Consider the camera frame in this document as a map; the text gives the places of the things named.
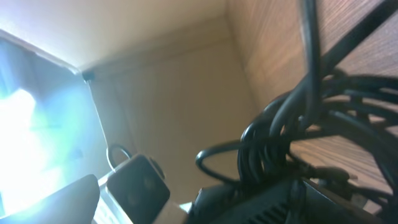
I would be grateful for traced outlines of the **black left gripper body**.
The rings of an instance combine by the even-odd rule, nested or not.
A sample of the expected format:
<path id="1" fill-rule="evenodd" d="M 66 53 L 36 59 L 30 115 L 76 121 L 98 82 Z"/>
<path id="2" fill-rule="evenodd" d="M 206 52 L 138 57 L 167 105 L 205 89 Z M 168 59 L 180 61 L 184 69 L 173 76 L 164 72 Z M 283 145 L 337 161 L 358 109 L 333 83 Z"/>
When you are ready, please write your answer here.
<path id="1" fill-rule="evenodd" d="M 307 179 L 284 178 L 251 192 L 232 185 L 199 191 L 186 220 L 206 223 L 382 223 Z"/>

